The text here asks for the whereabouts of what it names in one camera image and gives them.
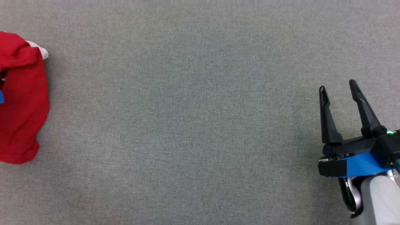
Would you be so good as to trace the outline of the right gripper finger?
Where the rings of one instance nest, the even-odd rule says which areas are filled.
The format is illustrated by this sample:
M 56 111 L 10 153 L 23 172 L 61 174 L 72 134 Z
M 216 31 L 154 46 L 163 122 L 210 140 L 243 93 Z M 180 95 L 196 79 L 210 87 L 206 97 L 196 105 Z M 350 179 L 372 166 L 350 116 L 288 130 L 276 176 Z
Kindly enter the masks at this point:
M 322 143 L 335 144 L 342 142 L 343 138 L 337 131 L 330 111 L 330 101 L 325 86 L 319 88 L 320 122 Z
M 353 100 L 357 103 L 364 137 L 377 137 L 386 134 L 387 128 L 381 125 L 369 102 L 355 80 L 349 80 Z

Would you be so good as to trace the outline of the right gripper body black blue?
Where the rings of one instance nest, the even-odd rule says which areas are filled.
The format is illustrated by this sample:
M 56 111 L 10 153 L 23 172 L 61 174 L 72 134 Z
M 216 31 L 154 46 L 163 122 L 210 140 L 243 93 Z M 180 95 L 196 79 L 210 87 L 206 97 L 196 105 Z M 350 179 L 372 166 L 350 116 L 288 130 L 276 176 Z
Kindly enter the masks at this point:
M 380 165 L 374 158 L 371 151 L 375 142 L 375 138 L 356 137 L 325 144 L 322 150 L 324 156 L 318 162 L 319 174 L 332 178 L 352 178 L 393 170 L 393 165 Z

